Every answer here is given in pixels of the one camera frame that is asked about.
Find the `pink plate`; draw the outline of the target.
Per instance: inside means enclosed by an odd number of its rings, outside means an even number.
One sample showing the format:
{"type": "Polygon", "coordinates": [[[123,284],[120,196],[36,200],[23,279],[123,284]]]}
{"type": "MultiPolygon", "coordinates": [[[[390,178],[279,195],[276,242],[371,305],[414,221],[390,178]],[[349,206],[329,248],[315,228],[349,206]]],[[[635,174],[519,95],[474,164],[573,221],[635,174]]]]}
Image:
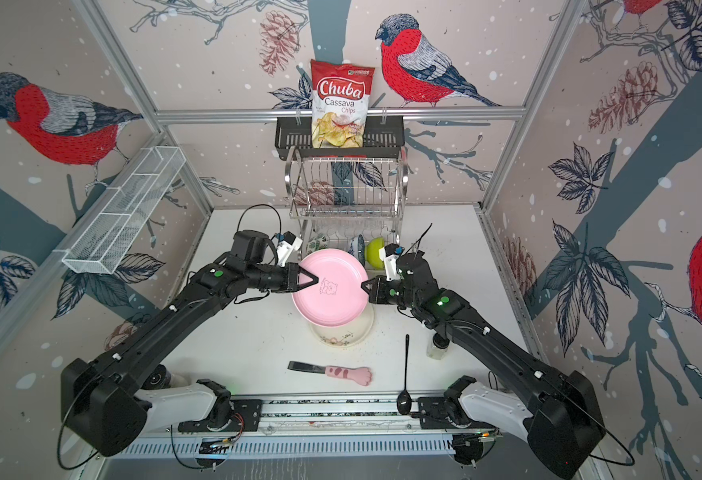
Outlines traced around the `pink plate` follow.
{"type": "Polygon", "coordinates": [[[369,279],[363,265],[339,249],[308,255],[299,266],[318,278],[316,284],[293,294],[298,311],[311,323],[328,328],[344,326],[368,304],[362,283],[369,279]]]}

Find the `white floral plate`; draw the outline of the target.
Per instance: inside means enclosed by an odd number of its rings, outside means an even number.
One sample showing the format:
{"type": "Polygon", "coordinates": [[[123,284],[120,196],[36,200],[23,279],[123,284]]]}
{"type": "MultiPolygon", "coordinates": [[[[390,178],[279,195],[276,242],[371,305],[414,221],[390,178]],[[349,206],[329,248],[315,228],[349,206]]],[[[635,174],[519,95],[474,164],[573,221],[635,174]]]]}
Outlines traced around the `white floral plate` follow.
{"type": "Polygon", "coordinates": [[[309,328],[313,335],[325,345],[350,347],[362,342],[372,331],[374,323],[374,307],[372,304],[368,304],[356,319],[346,325],[325,327],[310,323],[309,328]]]}

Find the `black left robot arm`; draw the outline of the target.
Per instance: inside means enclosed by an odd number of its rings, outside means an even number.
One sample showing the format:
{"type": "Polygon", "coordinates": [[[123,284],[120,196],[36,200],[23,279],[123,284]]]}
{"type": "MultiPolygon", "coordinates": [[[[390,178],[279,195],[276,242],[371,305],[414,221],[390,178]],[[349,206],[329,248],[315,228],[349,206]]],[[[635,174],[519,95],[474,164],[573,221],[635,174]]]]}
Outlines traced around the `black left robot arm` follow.
{"type": "Polygon", "coordinates": [[[265,262],[276,249],[254,230],[235,233],[230,251],[197,271],[170,304],[127,340],[61,374],[61,420],[103,456],[125,450],[143,432],[184,422],[212,431],[235,413],[230,392],[209,379],[150,392],[146,383],[161,362],[194,330],[250,289],[294,293],[319,278],[295,262],[265,262]]]}

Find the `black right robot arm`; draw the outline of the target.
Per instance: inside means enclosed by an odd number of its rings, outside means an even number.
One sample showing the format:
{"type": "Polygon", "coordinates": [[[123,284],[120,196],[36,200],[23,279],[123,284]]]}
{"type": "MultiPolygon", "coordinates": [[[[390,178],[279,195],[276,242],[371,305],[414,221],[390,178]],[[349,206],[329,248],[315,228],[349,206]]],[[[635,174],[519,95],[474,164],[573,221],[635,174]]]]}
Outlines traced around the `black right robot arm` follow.
{"type": "Polygon", "coordinates": [[[425,327],[463,348],[493,371],[527,410],[520,437],[553,474],[572,479],[606,435],[595,388],[583,374],[562,373],[492,326],[468,300],[442,288],[423,253],[396,262],[399,277],[361,283],[373,304],[408,309],[425,327]]]}

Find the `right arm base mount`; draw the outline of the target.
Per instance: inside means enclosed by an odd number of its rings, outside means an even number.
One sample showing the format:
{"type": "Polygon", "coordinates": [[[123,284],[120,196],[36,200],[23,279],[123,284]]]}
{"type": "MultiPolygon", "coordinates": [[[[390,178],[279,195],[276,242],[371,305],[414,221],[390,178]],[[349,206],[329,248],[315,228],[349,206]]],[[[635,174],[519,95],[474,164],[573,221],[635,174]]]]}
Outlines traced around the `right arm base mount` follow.
{"type": "Polygon", "coordinates": [[[496,426],[487,422],[471,420],[459,404],[445,397],[419,397],[411,416],[420,422],[423,430],[498,430],[496,426]]]}

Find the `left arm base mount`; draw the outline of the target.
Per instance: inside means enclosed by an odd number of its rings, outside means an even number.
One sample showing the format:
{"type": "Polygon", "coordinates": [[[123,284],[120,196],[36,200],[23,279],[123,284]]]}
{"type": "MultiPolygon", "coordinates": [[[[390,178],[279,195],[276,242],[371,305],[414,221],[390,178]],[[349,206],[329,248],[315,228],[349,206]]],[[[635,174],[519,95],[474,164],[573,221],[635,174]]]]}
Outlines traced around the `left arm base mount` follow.
{"type": "Polygon", "coordinates": [[[264,402],[261,399],[234,398],[224,414],[211,413],[203,420],[181,422],[178,431],[183,434],[226,432],[230,435],[240,431],[256,432],[262,418],[263,406],[264,402]]]}

